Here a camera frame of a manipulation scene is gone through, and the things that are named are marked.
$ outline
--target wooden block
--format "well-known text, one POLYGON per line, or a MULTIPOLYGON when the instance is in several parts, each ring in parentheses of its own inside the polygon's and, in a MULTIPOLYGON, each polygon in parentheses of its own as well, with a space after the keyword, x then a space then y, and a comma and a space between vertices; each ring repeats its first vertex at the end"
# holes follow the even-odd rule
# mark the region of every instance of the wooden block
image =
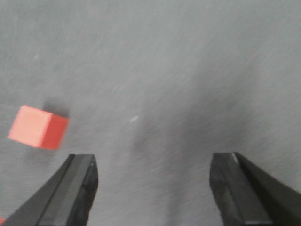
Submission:
POLYGON ((32 147, 58 149, 68 122, 62 116, 22 106, 8 138, 32 147))
POLYGON ((0 217, 0 225, 2 225, 4 223, 5 219, 0 217))

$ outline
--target gray surface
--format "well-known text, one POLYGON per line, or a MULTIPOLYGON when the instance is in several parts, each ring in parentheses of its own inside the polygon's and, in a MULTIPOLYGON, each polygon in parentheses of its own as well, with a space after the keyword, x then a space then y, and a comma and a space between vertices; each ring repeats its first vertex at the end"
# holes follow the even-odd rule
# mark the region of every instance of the gray surface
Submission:
POLYGON ((213 152, 301 192, 300 1, 0 1, 0 215, 94 153, 89 226, 221 225, 213 152), (22 105, 69 114, 58 151, 6 138, 22 105))

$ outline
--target red cube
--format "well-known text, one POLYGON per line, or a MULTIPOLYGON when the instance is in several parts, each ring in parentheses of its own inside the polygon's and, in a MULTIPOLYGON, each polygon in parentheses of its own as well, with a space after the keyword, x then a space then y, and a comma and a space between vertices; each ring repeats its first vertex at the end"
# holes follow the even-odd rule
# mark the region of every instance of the red cube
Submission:
POLYGON ((58 149, 68 122, 62 116, 22 106, 8 138, 32 147, 58 149))

